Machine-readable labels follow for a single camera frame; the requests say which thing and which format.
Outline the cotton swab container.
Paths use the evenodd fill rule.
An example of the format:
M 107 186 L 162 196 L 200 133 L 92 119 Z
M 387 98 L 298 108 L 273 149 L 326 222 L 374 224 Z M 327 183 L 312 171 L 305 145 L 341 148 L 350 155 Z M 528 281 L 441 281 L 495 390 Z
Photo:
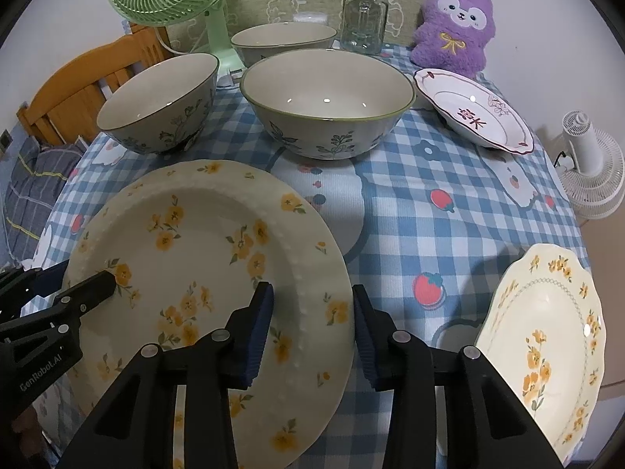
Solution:
M 292 16 L 292 21 L 326 25 L 329 22 L 329 18 L 326 13 L 322 12 L 299 12 Z

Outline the floral ceramic bowl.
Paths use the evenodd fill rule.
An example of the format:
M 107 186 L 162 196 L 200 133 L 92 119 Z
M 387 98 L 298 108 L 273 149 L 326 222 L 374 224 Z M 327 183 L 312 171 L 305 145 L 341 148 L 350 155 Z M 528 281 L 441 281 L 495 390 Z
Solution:
M 218 58 L 208 53 L 154 64 L 106 100 L 98 130 L 140 155 L 188 149 L 213 107 L 218 68 Z
M 262 59 L 239 88 L 275 142 L 325 161 L 375 148 L 415 100 L 411 80 L 391 64 L 334 49 Z
M 246 67 L 261 59 L 289 50 L 328 49 L 338 32 L 314 22 L 276 22 L 257 25 L 231 37 L 231 43 Z

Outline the wooden bed headboard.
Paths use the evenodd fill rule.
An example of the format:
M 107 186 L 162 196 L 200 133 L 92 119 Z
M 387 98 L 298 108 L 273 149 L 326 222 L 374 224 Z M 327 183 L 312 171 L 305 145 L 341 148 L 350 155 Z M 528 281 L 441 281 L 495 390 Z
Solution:
M 166 28 L 133 23 L 130 33 L 69 61 L 17 111 L 24 130 L 49 145 L 70 144 L 98 135 L 96 117 L 105 103 L 103 89 L 118 91 L 134 76 L 134 66 L 149 68 L 171 58 Z

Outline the scalloped yellow flower plate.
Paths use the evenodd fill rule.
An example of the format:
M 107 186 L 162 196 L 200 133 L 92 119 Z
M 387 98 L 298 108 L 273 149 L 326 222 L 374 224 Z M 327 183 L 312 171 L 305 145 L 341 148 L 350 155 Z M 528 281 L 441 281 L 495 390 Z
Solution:
M 528 248 L 504 272 L 476 345 L 568 464 L 598 401 L 606 346 L 601 300 L 575 253 Z

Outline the round yellow flower plate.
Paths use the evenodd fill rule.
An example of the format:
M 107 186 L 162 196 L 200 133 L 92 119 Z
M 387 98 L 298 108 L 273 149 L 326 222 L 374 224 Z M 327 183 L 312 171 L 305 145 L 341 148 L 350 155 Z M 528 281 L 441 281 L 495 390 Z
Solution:
M 100 271 L 116 289 L 83 316 L 83 357 L 70 374 L 84 413 L 141 346 L 198 341 L 268 282 L 274 308 L 259 376 L 228 401 L 238 463 L 284 468 L 324 431 L 352 367 L 351 283 L 329 228 L 289 185 L 235 161 L 155 170 L 89 221 L 64 282 Z

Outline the glass jar black lid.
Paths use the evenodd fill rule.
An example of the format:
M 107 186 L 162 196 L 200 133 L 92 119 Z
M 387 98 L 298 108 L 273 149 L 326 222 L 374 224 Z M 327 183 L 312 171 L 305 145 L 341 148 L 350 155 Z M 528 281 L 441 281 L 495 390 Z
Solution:
M 388 0 L 343 0 L 341 48 L 364 55 L 378 55 L 384 42 L 388 6 Z

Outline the white red-trimmed plate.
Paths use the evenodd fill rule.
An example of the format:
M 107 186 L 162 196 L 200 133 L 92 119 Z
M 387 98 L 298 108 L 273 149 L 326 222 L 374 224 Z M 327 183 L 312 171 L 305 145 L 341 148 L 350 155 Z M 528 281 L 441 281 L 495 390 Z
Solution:
M 524 119 L 493 91 L 442 69 L 421 69 L 413 77 L 418 92 L 447 125 L 473 144 L 520 156 L 534 151 Z

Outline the wall power outlet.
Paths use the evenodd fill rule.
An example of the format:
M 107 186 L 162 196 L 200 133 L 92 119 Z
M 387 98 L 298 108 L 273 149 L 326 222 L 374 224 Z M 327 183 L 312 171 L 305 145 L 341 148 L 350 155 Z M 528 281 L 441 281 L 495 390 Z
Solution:
M 6 152 L 6 149 L 11 146 L 12 142 L 13 138 L 11 136 L 11 133 L 9 132 L 9 130 L 4 130 L 0 134 L 0 151 L 2 152 L 2 154 L 4 154 Z

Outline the purple plush bunny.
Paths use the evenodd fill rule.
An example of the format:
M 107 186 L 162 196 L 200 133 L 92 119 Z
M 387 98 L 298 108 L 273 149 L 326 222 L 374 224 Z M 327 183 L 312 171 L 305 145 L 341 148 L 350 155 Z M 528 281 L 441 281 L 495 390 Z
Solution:
M 413 34 L 410 61 L 473 79 L 486 66 L 485 47 L 495 37 L 491 0 L 425 0 Z

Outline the grey plaid pillow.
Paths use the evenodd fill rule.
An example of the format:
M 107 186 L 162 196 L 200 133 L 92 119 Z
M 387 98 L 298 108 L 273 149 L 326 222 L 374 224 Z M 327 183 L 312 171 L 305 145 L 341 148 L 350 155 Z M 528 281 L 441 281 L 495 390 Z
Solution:
M 1 227 L 11 260 L 34 256 L 46 222 L 86 148 L 28 136 L 1 187 Z

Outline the white standing fan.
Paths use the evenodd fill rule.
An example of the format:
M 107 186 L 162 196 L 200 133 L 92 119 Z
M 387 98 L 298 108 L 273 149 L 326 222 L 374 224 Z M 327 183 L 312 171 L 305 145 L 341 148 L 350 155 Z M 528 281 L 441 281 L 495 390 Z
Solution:
M 561 137 L 564 150 L 555 168 L 575 215 L 583 220 L 612 215 L 624 200 L 622 148 L 580 110 L 564 116 Z

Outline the blue checkered tablecloth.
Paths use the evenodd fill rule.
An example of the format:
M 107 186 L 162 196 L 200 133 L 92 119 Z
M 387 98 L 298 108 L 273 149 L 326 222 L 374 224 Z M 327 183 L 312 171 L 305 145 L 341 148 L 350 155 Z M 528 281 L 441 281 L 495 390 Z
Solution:
M 549 155 L 489 154 L 447 130 L 435 111 L 407 111 L 364 156 L 317 162 L 268 136 L 238 88 L 218 89 L 207 127 L 178 160 L 227 159 L 266 170 L 323 216 L 353 283 L 426 342 L 475 340 L 501 275 L 534 243 L 588 251 Z M 99 136 L 69 175 L 35 251 L 43 267 L 70 256 L 91 216 L 149 170 L 175 163 Z M 378 468 L 392 397 L 356 367 L 329 426 L 292 468 Z

